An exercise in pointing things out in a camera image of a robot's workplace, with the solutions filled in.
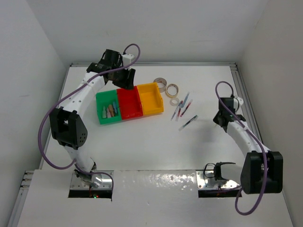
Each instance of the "red pen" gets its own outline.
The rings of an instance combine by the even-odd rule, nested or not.
[[[185,111],[189,108],[189,106],[190,106],[190,104],[193,102],[193,100],[191,99],[190,101],[189,101],[189,103],[188,103],[188,105],[187,105],[187,107],[185,108],[185,110],[183,111],[183,113],[181,114],[181,116],[180,117],[182,117],[183,116],[183,114],[185,113]]]
[[[178,115],[177,115],[177,117],[176,117],[176,121],[178,121],[178,119],[179,119],[179,117],[180,117],[180,112],[181,112],[181,106],[182,106],[182,104],[183,104],[183,101],[181,101],[180,102],[180,107],[179,107],[179,112],[178,112]]]

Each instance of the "white table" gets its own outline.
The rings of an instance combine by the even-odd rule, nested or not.
[[[135,85],[163,77],[179,86],[180,99],[190,91],[189,99],[194,101],[186,114],[178,122],[170,121],[175,107],[162,93],[163,114],[100,125],[93,101],[83,118],[89,134],[85,146],[98,169],[114,170],[113,201],[68,198],[73,168],[58,171],[44,162],[42,169],[34,173],[18,226],[291,226],[281,193],[264,195],[258,209],[246,217],[236,213],[234,198],[198,198],[196,169],[209,162],[232,161],[239,166],[244,162],[234,141],[212,121],[218,111],[214,87],[221,80],[235,84],[231,68],[134,68]],[[70,67],[62,96],[77,87],[85,69]],[[117,87],[108,84],[102,91],[112,89]],[[225,85],[219,87],[219,92],[230,95]],[[195,114],[198,120],[179,132],[178,128]],[[71,162],[65,149],[52,138],[46,155],[59,166]],[[257,195],[244,194],[240,209],[250,209],[256,198]]]

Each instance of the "gray wall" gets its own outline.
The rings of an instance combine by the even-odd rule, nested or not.
[[[59,97],[66,68],[25,0],[1,2],[0,31],[0,226],[4,227],[24,171],[39,167],[38,128]]]
[[[270,0],[240,62],[262,139],[284,156],[284,191],[303,226],[303,1]]]
[[[142,49],[140,61],[237,61],[267,0],[27,0],[70,64],[105,48]]]

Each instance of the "wall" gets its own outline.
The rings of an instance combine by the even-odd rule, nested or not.
[[[1,2],[0,31],[0,227],[4,227],[24,171],[39,167],[39,124],[58,99],[67,69],[25,0]]]
[[[284,156],[284,192],[303,226],[303,2],[270,0],[240,62],[266,146]]]
[[[236,61],[267,0],[27,0],[64,60],[105,48],[142,49],[141,61]]]

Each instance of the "plastic bin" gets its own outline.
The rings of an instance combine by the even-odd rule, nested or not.
[[[117,112],[114,117],[111,118],[102,118],[102,111],[103,107],[108,108],[108,105],[112,105],[113,101],[117,104]],[[118,102],[118,95],[117,90],[111,90],[111,91],[105,91],[105,92],[99,92],[96,94],[96,102],[97,102],[97,115],[99,118],[100,124],[108,124],[112,122],[118,122],[121,121],[121,113],[119,108],[119,102]]]
[[[156,82],[137,85],[137,88],[141,99],[143,115],[158,114],[164,111],[163,99]]]
[[[133,90],[117,89],[122,120],[143,116],[137,86]]]

